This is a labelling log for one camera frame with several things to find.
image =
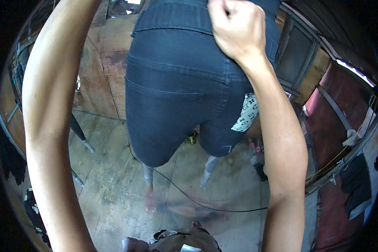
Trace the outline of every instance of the yellow string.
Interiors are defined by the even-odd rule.
[[[374,103],[374,101],[375,101],[375,98],[376,98],[376,96],[374,96],[373,101],[371,102],[371,105],[369,106],[369,108],[371,108],[371,106],[373,105],[373,103]],[[353,138],[349,141],[349,143],[353,142],[354,138],[357,136],[358,132],[360,131],[361,127],[363,126],[363,124],[365,123],[365,121],[367,120],[367,118],[368,118],[368,115],[366,115],[366,117],[365,117],[363,123],[360,125],[360,127],[358,128],[356,134],[355,134],[355,135],[353,136]],[[329,163],[327,163],[322,169],[320,169],[320,170],[318,170],[317,172],[315,172],[315,173],[311,174],[310,176],[308,176],[306,179],[309,179],[309,180],[306,182],[306,184],[309,183],[309,182],[315,177],[315,175],[317,175],[318,173],[320,173],[320,172],[321,172],[323,169],[325,169],[330,163],[332,163],[332,161],[335,160],[340,154],[342,154],[342,152],[343,152],[347,147],[348,147],[348,146],[346,145],[346,146],[341,150],[341,152],[339,152],[339,154],[337,154],[336,157],[334,157],[332,160],[330,160]]]

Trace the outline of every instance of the hand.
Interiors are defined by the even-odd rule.
[[[239,64],[256,56],[267,59],[265,13],[260,6],[245,0],[209,0],[207,7],[214,39],[228,57]]]

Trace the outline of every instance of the dark blue jeans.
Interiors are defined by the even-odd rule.
[[[203,149],[227,155],[245,134],[232,128],[253,90],[239,65],[215,43],[207,9],[152,4],[132,36],[126,119],[137,158],[150,167],[165,164],[197,125]],[[266,52],[273,66],[278,37],[274,21],[266,20]]]

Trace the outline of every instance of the concrete floor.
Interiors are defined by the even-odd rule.
[[[75,183],[76,193],[91,238],[98,251],[121,251],[126,236],[149,241],[160,229],[190,226],[198,220],[215,237],[222,251],[258,251],[266,210],[227,213],[209,210],[186,198],[175,186],[154,172],[154,192],[146,195],[141,164],[128,147],[126,125],[119,120],[73,111],[94,153],[70,132],[71,167],[84,182]],[[157,170],[197,201],[215,209],[249,210],[266,207],[268,182],[260,182],[245,152],[238,144],[219,159],[203,190],[199,183],[207,154],[198,141],[183,143],[168,163]],[[29,177],[17,186],[8,180],[20,198],[30,186]],[[317,193],[306,198],[306,229],[302,251],[309,251],[316,227]]]

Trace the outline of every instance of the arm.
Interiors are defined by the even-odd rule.
[[[22,89],[26,157],[54,251],[95,251],[76,196],[68,156],[80,58],[99,0],[62,0],[43,26]]]
[[[208,8],[217,44],[241,66],[258,102],[270,186],[262,249],[300,251],[308,153],[294,110],[265,53],[264,11],[240,0],[209,0]]]

